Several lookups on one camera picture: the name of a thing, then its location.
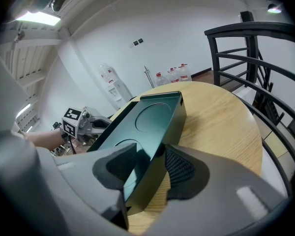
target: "dark floor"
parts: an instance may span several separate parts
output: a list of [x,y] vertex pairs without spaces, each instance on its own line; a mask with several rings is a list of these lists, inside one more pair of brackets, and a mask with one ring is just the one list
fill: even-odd
[[[226,80],[228,80],[228,78],[221,76],[221,83]],[[213,71],[209,71],[209,72],[203,73],[201,75],[198,75],[196,77],[193,77],[192,81],[200,81],[200,82],[206,82],[206,83],[213,84]],[[231,81],[231,82],[225,84],[224,86],[222,86],[222,88],[224,88],[227,91],[233,92],[241,86],[242,86],[241,83],[239,83],[237,81]]]

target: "white wall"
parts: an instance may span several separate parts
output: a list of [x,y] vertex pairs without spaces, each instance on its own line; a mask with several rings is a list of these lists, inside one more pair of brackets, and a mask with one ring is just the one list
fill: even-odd
[[[268,13],[266,9],[254,10],[255,21],[272,21],[292,24],[293,22],[283,11],[280,14]],[[295,43],[287,40],[258,36],[259,50],[265,61],[295,73]],[[273,82],[272,93],[295,110],[295,82],[287,77],[271,72],[270,81]],[[282,123],[288,126],[292,118],[285,113]]]
[[[133,96],[151,88],[144,66],[153,77],[181,63],[187,63],[192,74],[212,67],[204,31],[239,23],[239,13],[246,10],[237,0],[118,0],[114,5],[117,14],[110,7],[102,9],[73,38],[90,67],[96,70],[104,62],[112,66]],[[144,43],[129,47],[140,38]],[[240,38],[218,44],[220,51],[245,46]],[[232,62],[222,60],[221,66]]]
[[39,100],[38,116],[41,123],[35,131],[51,130],[56,121],[61,122],[61,117],[69,107],[83,108],[85,106],[92,106],[91,102],[86,100],[60,59],[56,58],[50,68]]

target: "ceiling light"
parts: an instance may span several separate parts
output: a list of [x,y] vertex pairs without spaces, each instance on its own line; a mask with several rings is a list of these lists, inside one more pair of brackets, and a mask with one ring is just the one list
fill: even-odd
[[275,4],[271,3],[269,4],[269,6],[267,7],[268,12],[270,13],[281,13],[282,10]]
[[26,107],[24,107],[19,113],[18,113],[18,115],[16,116],[16,118],[17,117],[19,117],[26,109],[28,109],[30,107],[30,103],[26,106]]
[[56,25],[56,23],[60,21],[60,17],[50,15],[44,12],[36,12],[36,13],[28,12],[22,17],[17,18],[16,20],[31,21],[31,22],[37,22],[37,23],[54,26]]
[[33,126],[29,127],[29,129],[26,131],[26,133],[28,133],[32,128],[33,128]]

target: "wooden table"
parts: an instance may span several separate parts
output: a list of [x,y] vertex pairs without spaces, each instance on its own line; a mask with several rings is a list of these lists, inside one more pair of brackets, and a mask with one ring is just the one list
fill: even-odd
[[[180,91],[187,118],[179,145],[233,159],[256,174],[261,172],[262,141],[259,129],[246,106],[232,93],[208,83],[178,82],[153,88],[140,96],[161,92]],[[114,120],[125,108],[121,108]],[[143,233],[166,206],[170,189],[168,173],[147,208],[131,215],[129,231]]]

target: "plastic bottle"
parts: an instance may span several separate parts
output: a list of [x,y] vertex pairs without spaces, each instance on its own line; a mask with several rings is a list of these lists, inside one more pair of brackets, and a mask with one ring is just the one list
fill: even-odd
[[171,83],[174,83],[174,82],[178,82],[179,81],[179,75],[176,72],[176,70],[174,70],[174,69],[176,69],[176,67],[171,68],[169,70],[168,78],[169,78],[169,80],[170,80]]
[[117,80],[116,75],[114,74],[114,72],[112,71],[112,69],[110,68],[110,66],[106,63],[101,64],[98,68],[97,68],[99,74],[101,75],[101,78],[107,82],[107,83],[111,83]]
[[161,73],[157,73],[155,82],[157,86],[162,86],[168,84],[169,81],[164,76],[162,76]]
[[179,67],[180,81],[192,81],[191,74],[187,64],[181,64]]

